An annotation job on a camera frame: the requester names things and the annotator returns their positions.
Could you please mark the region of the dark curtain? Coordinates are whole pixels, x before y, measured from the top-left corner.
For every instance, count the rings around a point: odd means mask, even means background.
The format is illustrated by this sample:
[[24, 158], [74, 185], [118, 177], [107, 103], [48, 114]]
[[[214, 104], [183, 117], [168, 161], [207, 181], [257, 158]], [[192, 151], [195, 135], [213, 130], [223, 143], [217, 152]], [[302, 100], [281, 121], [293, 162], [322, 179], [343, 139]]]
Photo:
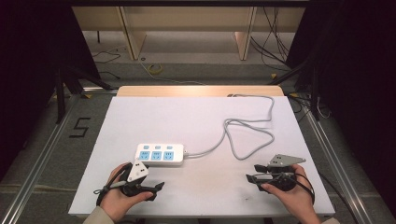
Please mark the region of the dark curtain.
[[0, 0], [0, 181], [69, 67], [100, 76], [70, 6]]
[[287, 64], [315, 79], [396, 218], [396, 0], [308, 0]]

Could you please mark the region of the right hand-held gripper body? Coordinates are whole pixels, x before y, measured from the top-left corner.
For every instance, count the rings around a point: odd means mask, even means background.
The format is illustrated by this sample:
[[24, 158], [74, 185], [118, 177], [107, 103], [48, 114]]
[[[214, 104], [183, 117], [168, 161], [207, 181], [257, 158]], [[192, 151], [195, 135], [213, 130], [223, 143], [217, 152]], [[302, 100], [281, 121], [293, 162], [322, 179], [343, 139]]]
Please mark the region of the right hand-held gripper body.
[[276, 154], [267, 164], [267, 174], [272, 176], [269, 184], [289, 191], [296, 186], [296, 174], [293, 164], [306, 162], [306, 159], [290, 155]]

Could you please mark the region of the person's right hand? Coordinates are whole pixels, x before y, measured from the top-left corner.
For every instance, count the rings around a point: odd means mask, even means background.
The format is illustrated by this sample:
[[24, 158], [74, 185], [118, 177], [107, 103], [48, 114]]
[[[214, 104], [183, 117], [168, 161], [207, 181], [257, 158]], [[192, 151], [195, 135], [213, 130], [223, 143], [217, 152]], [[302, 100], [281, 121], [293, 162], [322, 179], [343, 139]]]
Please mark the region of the person's right hand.
[[262, 184], [262, 187], [275, 195], [301, 224], [321, 224], [313, 206], [312, 187], [307, 181], [304, 168], [298, 164], [293, 164], [292, 168], [297, 174], [297, 180], [304, 185], [303, 187], [296, 185], [289, 191], [280, 190], [271, 184]]

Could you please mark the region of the aluminium floor rail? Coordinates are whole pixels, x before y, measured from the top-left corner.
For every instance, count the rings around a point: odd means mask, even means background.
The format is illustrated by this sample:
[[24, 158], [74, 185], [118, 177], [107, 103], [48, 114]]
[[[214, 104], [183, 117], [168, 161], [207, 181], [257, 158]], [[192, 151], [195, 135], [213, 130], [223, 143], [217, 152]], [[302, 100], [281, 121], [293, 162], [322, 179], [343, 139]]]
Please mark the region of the aluminium floor rail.
[[79, 99], [79, 95], [72, 95], [67, 101], [64, 116], [55, 124], [54, 128], [52, 129], [46, 145], [43, 146], [33, 167], [30, 169], [30, 172], [16, 191], [16, 196], [10, 203], [10, 206], [8, 207], [4, 217], [0, 219], [1, 224], [17, 224], [23, 209], [25, 208], [30, 196], [34, 192], [39, 177], [42, 175], [52, 152], [56, 148], [59, 139], [61, 138], [64, 128], [70, 119], [70, 114], [72, 113]]
[[359, 224], [373, 224], [373, 221], [370, 218], [367, 209], [365, 208], [363, 200], [361, 199], [357, 190], [354, 188], [351, 179], [347, 175], [346, 169], [343, 167], [341, 161], [337, 157], [329, 137], [325, 133], [320, 122], [316, 120], [311, 112], [307, 114], [307, 119], [309, 120], [309, 123], [321, 145], [328, 163], [332, 167], [332, 171], [337, 179], [337, 182], [339, 183], [339, 186], [345, 195], [346, 203], [348, 204], [352, 214], [355, 216], [357, 222]]

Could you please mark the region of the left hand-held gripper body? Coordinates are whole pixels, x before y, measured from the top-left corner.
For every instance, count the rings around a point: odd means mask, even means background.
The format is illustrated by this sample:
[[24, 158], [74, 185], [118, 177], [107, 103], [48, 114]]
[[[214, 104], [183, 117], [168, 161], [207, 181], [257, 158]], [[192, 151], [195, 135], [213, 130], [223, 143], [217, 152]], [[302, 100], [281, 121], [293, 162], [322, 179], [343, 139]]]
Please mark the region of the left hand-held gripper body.
[[120, 187], [121, 192], [128, 197], [143, 192], [144, 187], [141, 183], [148, 174], [148, 167], [142, 161], [135, 160], [134, 163], [129, 163], [120, 176], [120, 182], [124, 182]]

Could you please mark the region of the white power strip blue sockets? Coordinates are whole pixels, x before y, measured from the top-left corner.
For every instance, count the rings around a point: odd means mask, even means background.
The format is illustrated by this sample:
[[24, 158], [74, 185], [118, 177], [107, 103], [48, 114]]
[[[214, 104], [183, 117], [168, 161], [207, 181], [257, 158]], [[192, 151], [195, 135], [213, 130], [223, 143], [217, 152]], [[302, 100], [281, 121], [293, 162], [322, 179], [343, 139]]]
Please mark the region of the white power strip blue sockets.
[[178, 166], [183, 163], [184, 154], [181, 144], [139, 144], [135, 157], [149, 166]]

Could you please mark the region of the person's left hand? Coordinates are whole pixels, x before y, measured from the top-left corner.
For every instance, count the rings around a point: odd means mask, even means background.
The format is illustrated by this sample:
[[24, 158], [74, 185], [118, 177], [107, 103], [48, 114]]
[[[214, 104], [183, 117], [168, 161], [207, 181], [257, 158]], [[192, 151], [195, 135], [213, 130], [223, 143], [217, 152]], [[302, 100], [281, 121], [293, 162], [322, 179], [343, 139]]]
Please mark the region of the person's left hand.
[[136, 204], [141, 203], [153, 194], [149, 191], [141, 192], [133, 197], [125, 196], [119, 189], [111, 189], [103, 198], [100, 207], [110, 219], [116, 223], [121, 221], [126, 213]]

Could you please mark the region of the black metal stand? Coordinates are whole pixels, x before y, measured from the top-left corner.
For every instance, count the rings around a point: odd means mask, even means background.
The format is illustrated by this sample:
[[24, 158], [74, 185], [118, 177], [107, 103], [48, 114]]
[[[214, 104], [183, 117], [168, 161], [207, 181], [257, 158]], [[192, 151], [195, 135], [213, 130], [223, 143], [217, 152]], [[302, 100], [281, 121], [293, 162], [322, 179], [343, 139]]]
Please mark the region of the black metal stand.
[[75, 66], [64, 66], [59, 68], [55, 73], [55, 87], [58, 106], [57, 124], [59, 124], [65, 116], [66, 106], [64, 88], [69, 89], [72, 94], [82, 94], [83, 87], [79, 82], [81, 79], [86, 79], [104, 90], [114, 90], [114, 87], [106, 84], [99, 77], [91, 76], [89, 73], [86, 73]]
[[318, 109], [318, 69], [310, 60], [305, 60], [300, 65], [291, 69], [285, 75], [270, 82], [270, 85], [278, 85], [292, 77], [297, 76], [294, 89], [297, 91], [309, 91], [309, 109], [316, 120], [319, 120]]

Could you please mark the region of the light wooden bench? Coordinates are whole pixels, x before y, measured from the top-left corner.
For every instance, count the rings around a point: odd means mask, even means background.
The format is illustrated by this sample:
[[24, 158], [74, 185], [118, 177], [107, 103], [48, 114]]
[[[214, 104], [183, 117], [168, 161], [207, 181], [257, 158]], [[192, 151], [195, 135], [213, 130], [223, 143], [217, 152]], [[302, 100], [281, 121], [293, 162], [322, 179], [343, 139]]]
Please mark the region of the light wooden bench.
[[74, 7], [83, 31], [122, 31], [130, 57], [138, 58], [146, 33], [233, 32], [239, 58], [248, 57], [251, 34], [297, 31], [302, 7]]

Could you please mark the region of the white board mat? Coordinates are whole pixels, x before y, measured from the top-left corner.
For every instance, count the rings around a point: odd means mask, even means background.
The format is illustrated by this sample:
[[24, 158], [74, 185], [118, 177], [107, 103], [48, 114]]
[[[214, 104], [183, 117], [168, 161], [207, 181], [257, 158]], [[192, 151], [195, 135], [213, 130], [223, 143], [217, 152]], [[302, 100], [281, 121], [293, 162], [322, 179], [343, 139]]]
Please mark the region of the white board mat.
[[70, 214], [87, 216], [110, 171], [146, 143], [181, 144], [188, 158], [149, 168], [145, 185], [164, 186], [154, 201], [130, 210], [134, 217], [285, 217], [279, 199], [246, 179], [276, 154], [306, 159], [316, 212], [334, 212], [288, 98], [239, 96], [113, 98]]

